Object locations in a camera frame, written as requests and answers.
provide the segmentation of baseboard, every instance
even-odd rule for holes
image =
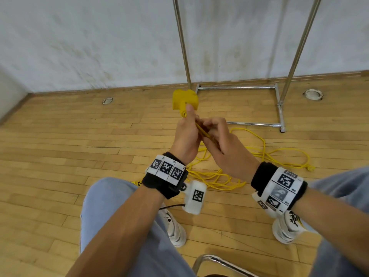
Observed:
[[[20,109],[31,97],[33,93],[28,93],[14,107],[12,107],[3,117],[0,117],[0,126],[3,125],[18,109]]]
[[[327,74],[314,74],[314,75],[304,75],[295,76],[292,81],[303,81],[303,80],[327,80],[327,79],[348,79],[348,78],[360,78],[369,76],[369,70],[356,71],[356,72],[340,72],[340,73],[327,73]],[[215,85],[238,85],[238,84],[274,84],[283,83],[287,77],[277,77],[269,79],[250,79],[250,80],[232,80],[223,82],[201,82],[202,86],[215,86]],[[192,89],[195,90],[198,83],[192,83]],[[142,89],[162,89],[162,88],[187,88],[187,83],[173,83],[173,84],[159,84],[159,85],[148,85],[148,86],[131,86],[131,87],[121,87],[121,88],[99,88],[99,89],[86,89],[86,90],[71,90],[71,91],[56,91],[56,92],[42,92],[33,93],[37,96],[46,95],[60,95],[61,93],[79,93],[79,92],[104,92],[106,90],[111,91],[125,91],[125,90],[142,90]]]

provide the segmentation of white sensor device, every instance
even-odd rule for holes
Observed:
[[[196,180],[186,183],[186,186],[186,190],[183,191],[186,194],[184,197],[184,203],[186,205],[182,208],[187,213],[198,215],[205,201],[207,186]]]

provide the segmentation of metal bar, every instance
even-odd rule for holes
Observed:
[[[277,107],[278,107],[278,115],[279,115],[279,123],[280,123],[280,132],[284,133],[286,132],[286,126],[284,125],[284,118],[283,118],[283,104],[280,105],[279,104],[279,89],[278,89],[278,84],[275,84],[275,90],[276,90],[276,97],[277,97]]]
[[[224,259],[221,259],[220,257],[218,256],[215,256],[215,255],[212,255],[212,254],[203,254],[201,256],[199,256],[193,267],[192,267],[192,270],[193,272],[197,275],[197,273],[199,272],[199,269],[200,269],[200,265],[204,262],[204,261],[212,261],[212,262],[215,262],[215,263],[219,263],[221,265],[223,265],[224,267],[226,268],[229,268],[233,271],[236,271],[237,273],[243,275],[243,276],[247,276],[247,277],[259,277],[253,273],[251,273],[250,271],[246,270],[246,269],[243,269],[243,268],[240,268],[239,266],[237,265],[234,265],[233,263],[230,263],[229,261],[226,261]]]
[[[228,124],[238,124],[238,125],[281,127],[280,123],[242,123],[242,122],[238,122],[238,121],[227,121],[227,123]]]
[[[178,0],[173,0],[173,6],[174,6],[174,13],[176,14],[179,41],[181,43],[181,48],[182,48],[183,63],[184,63],[184,69],[186,70],[188,89],[191,89],[190,69],[188,68],[186,46],[185,46],[185,40],[183,38],[182,22],[181,22],[181,15],[179,13]]]
[[[290,87],[290,84],[291,84],[291,81],[292,81],[292,78],[293,78],[293,74],[295,73],[296,67],[298,65],[298,60],[300,59],[300,56],[301,56],[302,50],[304,48],[307,36],[309,35],[311,25],[314,21],[315,15],[318,11],[320,1],[321,0],[314,0],[313,4],[311,6],[310,14],[309,14],[309,17],[307,19],[304,32],[302,33],[301,40],[300,40],[300,43],[298,44],[298,49],[297,49],[296,54],[295,54],[295,58],[293,59],[290,72],[288,73],[286,83],[284,84],[283,91],[282,91],[282,94],[280,96],[280,100],[279,100],[279,103],[278,103],[279,105],[283,105],[283,102],[284,102],[284,99],[286,97],[288,88]]]
[[[197,90],[274,89],[274,86],[199,86]]]

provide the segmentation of yellow plug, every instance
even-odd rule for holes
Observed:
[[[186,117],[186,104],[191,104],[195,111],[199,107],[199,98],[191,89],[177,89],[173,92],[173,110],[179,110],[182,117]]]

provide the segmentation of shoe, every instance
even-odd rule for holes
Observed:
[[[173,217],[173,215],[166,210],[165,212],[165,218],[168,220],[168,236],[174,247],[179,248],[182,247],[187,240],[187,234],[185,229],[177,223],[176,219]]]
[[[276,219],[272,226],[274,237],[283,244],[290,244],[293,240],[306,231],[300,217],[292,211],[287,211]]]

